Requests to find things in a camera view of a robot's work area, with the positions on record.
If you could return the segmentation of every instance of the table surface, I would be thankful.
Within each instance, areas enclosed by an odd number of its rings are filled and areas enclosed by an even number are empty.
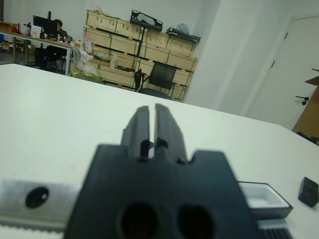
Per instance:
[[[0,34],[7,34],[7,35],[14,36],[17,38],[23,38],[23,39],[27,39],[27,40],[36,40],[36,41],[41,41],[43,43],[53,44],[56,46],[72,48],[72,46],[69,44],[66,44],[64,42],[57,42],[57,41],[50,40],[50,39],[41,39],[41,38],[37,38],[37,37],[33,37],[33,36],[27,36],[27,35],[23,35],[23,34],[14,33],[14,32],[3,31],[3,30],[0,31]]]
[[[138,107],[169,107],[188,158],[198,149],[223,151],[237,180],[266,182],[294,209],[294,238],[318,238],[319,211],[301,203],[307,176],[319,182],[319,147],[287,129],[254,119],[155,98],[20,65],[0,66],[0,177],[81,184],[96,146],[119,144]],[[0,238],[61,235],[0,227]]]

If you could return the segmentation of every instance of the box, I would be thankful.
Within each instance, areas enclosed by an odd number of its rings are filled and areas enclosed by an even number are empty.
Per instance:
[[[12,48],[10,49],[10,43],[9,42],[2,42],[2,50],[5,52],[12,52]]]
[[[17,32],[17,24],[11,22],[0,21],[0,31]]]

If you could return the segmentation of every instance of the cardboard box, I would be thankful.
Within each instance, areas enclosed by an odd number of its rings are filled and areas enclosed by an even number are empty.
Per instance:
[[[17,24],[11,22],[0,21],[0,31],[17,32]]]

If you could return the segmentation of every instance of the person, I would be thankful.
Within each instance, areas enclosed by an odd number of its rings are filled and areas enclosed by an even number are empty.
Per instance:
[[[57,25],[57,33],[60,35],[61,41],[64,41],[64,37],[68,37],[68,34],[65,30],[62,29],[62,21],[60,19],[55,19]],[[47,55],[49,57],[49,62],[55,62],[60,59],[62,56],[66,55],[66,49],[56,47],[56,46],[47,46],[46,48]]]
[[[64,37],[68,37],[68,33],[62,29],[63,22],[60,19],[54,20],[57,25],[57,32],[60,35],[61,41],[64,41]]]

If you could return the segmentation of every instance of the black object on shelf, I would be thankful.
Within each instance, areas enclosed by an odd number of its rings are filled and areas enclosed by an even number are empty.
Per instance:
[[[200,41],[200,37],[199,36],[194,36],[194,35],[189,35],[185,32],[179,31],[176,28],[170,27],[169,29],[166,30],[166,33],[168,35],[173,35],[176,36],[178,38],[187,40],[187,41],[192,41],[192,42],[199,42]]]
[[[161,31],[163,27],[163,23],[161,21],[136,10],[132,10],[130,22],[156,31]]]
[[[318,183],[304,177],[301,182],[298,199],[309,207],[313,207],[319,201]]]

